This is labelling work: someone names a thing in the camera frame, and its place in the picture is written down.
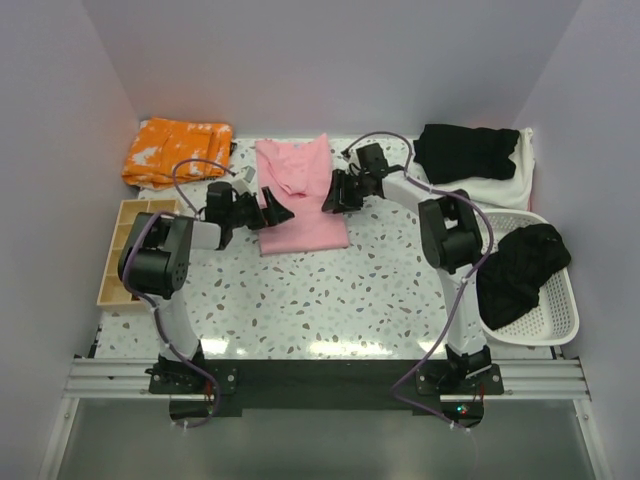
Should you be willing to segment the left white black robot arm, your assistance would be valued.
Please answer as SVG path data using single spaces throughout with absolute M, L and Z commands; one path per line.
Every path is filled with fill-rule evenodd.
M 256 194 L 226 181 L 208 185 L 204 219 L 169 211 L 136 215 L 118 261 L 124 288 L 146 306 L 159 339 L 159 374 L 172 373 L 185 392 L 207 380 L 204 353 L 183 297 L 192 247 L 224 250 L 239 228 L 259 231 L 295 218 L 293 211 L 264 187 Z

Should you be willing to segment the pink t-shirt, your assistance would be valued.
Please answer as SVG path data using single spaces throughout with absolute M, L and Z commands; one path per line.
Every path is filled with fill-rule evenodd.
M 294 217 L 259 232 L 263 255 L 306 253 L 349 246 L 345 220 L 322 211 L 333 159 L 326 134 L 309 142 L 255 142 L 258 185 L 271 190 Z

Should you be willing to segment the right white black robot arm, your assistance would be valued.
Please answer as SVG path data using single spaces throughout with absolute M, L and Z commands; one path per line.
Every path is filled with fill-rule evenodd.
M 413 178 L 407 167 L 389 164 L 379 144 L 358 148 L 355 155 L 347 169 L 332 172 L 322 211 L 355 212 L 365 198 L 377 196 L 417 215 L 423 255 L 439 276 L 447 312 L 437 341 L 445 347 L 446 362 L 429 367 L 425 358 L 417 371 L 436 390 L 469 392 L 492 367 L 476 293 L 477 271 L 488 259 L 478 222 L 488 234 L 491 224 L 465 191 L 445 192 Z

